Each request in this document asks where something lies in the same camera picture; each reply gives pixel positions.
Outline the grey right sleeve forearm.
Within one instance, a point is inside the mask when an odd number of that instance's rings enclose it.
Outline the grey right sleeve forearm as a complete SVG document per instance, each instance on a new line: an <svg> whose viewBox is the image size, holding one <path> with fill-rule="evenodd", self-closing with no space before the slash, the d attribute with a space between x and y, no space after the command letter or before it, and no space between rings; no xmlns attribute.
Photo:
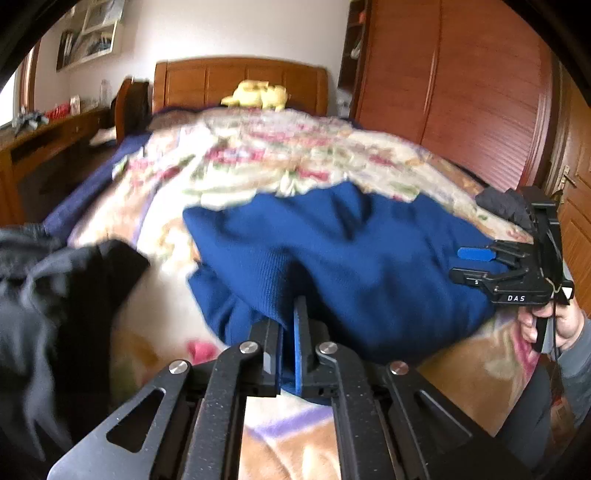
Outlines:
<svg viewBox="0 0 591 480"><path fill-rule="evenodd" d="M578 429L590 412L590 320L575 300L558 309L556 343L565 397Z"/></svg>

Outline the person right hand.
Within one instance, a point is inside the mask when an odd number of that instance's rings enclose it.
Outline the person right hand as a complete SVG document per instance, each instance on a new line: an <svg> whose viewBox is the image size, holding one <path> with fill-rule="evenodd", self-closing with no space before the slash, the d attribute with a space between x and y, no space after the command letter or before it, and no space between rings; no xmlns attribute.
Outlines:
<svg viewBox="0 0 591 480"><path fill-rule="evenodd" d="M586 320L575 298L568 305L550 302L545 306L520 307L517 320L523 339L535 344L538 337L536 319L550 317L555 320L556 346L560 351L570 349L578 341Z"/></svg>

